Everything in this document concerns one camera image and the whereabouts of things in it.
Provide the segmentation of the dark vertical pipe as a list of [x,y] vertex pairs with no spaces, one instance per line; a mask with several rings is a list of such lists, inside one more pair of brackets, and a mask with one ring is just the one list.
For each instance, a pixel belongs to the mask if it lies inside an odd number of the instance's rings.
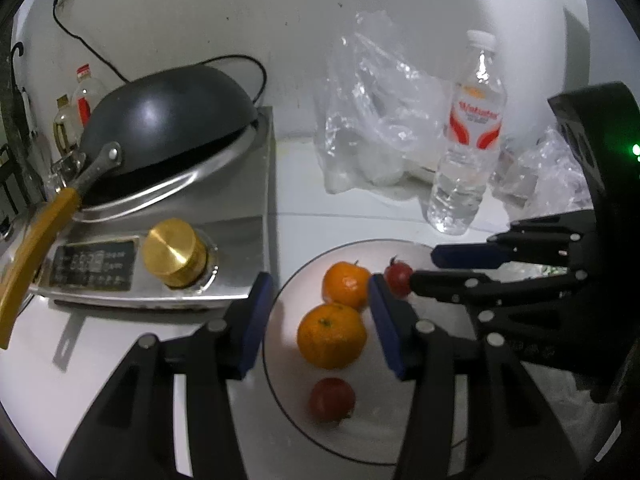
[[29,130],[21,91],[17,88],[14,65],[11,65],[10,53],[1,58],[1,115],[6,140],[15,160],[20,166],[20,176],[28,200],[32,204],[42,200],[42,181],[28,159]]

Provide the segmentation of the crumpled clear plastic bag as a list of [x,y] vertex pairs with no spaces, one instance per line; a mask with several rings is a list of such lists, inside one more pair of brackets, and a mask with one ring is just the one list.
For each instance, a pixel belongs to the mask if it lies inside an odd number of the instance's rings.
[[582,167],[553,127],[504,140],[490,185],[512,221],[592,207]]

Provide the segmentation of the red label oil bottle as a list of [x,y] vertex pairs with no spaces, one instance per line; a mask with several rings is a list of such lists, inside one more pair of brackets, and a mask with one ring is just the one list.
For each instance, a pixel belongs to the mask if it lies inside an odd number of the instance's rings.
[[88,124],[94,109],[107,94],[106,87],[92,76],[90,65],[85,64],[76,70],[77,87],[73,93],[73,104],[83,127]]

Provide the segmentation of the black wok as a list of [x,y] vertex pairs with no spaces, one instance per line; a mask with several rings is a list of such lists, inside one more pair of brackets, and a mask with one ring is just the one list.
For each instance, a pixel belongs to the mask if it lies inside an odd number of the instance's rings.
[[84,196],[97,195],[106,203],[107,185],[129,176],[156,183],[157,170],[178,170],[186,155],[228,148],[256,119],[256,107],[242,87],[203,65],[163,70],[108,94],[79,144],[88,167],[41,209],[2,278],[1,347],[9,347],[27,289]]

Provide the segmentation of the mandarin orange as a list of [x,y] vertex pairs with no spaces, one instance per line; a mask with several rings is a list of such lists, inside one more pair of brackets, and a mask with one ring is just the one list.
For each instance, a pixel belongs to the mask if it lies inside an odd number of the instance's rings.
[[368,332],[360,313],[341,304],[320,304],[305,314],[297,327],[300,355],[322,370],[342,370],[357,361]]
[[322,280],[322,299],[362,312],[368,305],[371,273],[357,263],[340,261],[326,271]]

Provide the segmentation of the white round plate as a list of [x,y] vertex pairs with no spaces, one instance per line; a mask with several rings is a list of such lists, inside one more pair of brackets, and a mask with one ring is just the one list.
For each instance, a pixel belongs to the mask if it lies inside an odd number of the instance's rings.
[[[324,277],[339,263],[382,272],[391,258],[431,270],[431,251],[406,240],[347,244],[311,259],[278,293],[262,346],[267,382],[286,419],[322,450],[355,463],[395,465],[413,394],[388,369],[370,308],[339,308],[323,298]],[[326,378],[355,393],[354,403],[337,405],[340,422],[311,411],[314,387]]]

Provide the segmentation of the clear bag over bowl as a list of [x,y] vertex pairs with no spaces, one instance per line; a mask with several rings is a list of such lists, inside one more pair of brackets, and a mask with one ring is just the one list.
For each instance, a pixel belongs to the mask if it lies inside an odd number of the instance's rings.
[[452,84],[408,59],[384,11],[361,12],[334,41],[316,93],[314,147],[331,194],[431,184]]

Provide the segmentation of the cherry tomato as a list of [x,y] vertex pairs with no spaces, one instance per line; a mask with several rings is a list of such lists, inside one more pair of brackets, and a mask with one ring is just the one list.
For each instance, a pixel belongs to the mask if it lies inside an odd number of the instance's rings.
[[319,380],[312,388],[308,401],[309,413],[320,424],[349,418],[355,405],[355,390],[348,382],[337,377]]
[[396,257],[390,259],[390,263],[384,271],[384,278],[388,289],[398,298],[406,298],[410,292],[409,284],[413,268],[405,261]]

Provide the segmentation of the black hook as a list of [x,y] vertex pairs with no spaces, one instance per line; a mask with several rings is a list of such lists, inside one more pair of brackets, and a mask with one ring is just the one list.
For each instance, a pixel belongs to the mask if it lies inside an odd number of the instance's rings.
[[17,41],[11,48],[10,60],[11,65],[14,65],[14,58],[17,56],[21,58],[25,53],[24,44],[21,41]]

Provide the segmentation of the clear water bottle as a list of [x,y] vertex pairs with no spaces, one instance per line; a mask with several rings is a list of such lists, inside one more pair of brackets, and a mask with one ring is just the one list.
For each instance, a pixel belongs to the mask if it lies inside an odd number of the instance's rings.
[[446,145],[426,218],[438,232],[464,234],[475,219],[498,160],[506,87],[495,62],[497,38],[471,29],[469,51],[452,90]]

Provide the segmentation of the steel induction cooker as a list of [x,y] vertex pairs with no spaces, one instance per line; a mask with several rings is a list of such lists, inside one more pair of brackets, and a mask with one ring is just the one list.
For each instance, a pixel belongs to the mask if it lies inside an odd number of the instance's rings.
[[77,211],[29,287],[64,304],[223,308],[269,269],[272,111],[225,150],[116,202]]

